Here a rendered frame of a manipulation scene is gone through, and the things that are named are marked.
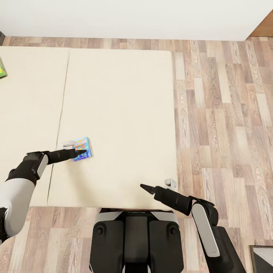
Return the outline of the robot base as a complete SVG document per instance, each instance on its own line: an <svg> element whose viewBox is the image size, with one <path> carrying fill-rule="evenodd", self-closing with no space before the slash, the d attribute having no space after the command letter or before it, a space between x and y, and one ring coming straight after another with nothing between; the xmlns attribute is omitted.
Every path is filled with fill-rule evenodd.
<svg viewBox="0 0 273 273"><path fill-rule="evenodd" d="M89 269L92 273L181 273L180 227L173 211L111 212L96 216Z"/></svg>

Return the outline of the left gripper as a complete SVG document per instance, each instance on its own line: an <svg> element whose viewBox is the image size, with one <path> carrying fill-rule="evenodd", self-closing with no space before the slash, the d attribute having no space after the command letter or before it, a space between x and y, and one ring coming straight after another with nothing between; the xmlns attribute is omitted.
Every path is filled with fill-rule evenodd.
<svg viewBox="0 0 273 273"><path fill-rule="evenodd" d="M62 161L65 161L65 160L76 158L78 155L81 155L81 154L87 152L87 150L76 150L75 151L75 148L74 148L74 149L69 149L69 150L67 150L67 149L58 150L56 152L59 155L58 162L62 162Z"/></svg>

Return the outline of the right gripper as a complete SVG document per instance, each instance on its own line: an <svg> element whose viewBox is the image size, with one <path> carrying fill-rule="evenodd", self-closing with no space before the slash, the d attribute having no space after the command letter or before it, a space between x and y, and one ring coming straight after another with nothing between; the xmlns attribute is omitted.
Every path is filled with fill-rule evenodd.
<svg viewBox="0 0 273 273"><path fill-rule="evenodd" d="M163 204L176 210L177 199L180 195L178 192L160 186L152 187L145 184L140 184L140 187L152 195L155 194L155 200L160 201Z"/></svg>

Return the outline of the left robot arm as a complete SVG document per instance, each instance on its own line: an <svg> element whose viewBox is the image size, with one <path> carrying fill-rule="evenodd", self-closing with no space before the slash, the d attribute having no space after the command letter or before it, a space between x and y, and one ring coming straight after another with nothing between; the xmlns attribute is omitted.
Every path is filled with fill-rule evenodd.
<svg viewBox="0 0 273 273"><path fill-rule="evenodd" d="M8 179L0 187L0 245L17 235L24 227L28 208L37 180L47 165L76 158L87 150L69 149L73 140L59 143L58 151L29 152L16 169L11 169Z"/></svg>

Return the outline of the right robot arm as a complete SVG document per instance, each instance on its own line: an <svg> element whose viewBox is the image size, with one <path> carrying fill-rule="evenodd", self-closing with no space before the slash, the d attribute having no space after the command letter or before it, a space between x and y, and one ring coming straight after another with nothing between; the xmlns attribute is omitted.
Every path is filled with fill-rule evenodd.
<svg viewBox="0 0 273 273"><path fill-rule="evenodd" d="M166 186L152 187L140 184L140 187L155 194L154 199L194 218L209 273L246 273L242 262L224 227L217 226L218 211L215 204L193 196L184 196L174 191L177 182L165 179ZM194 204L192 201L196 200Z"/></svg>

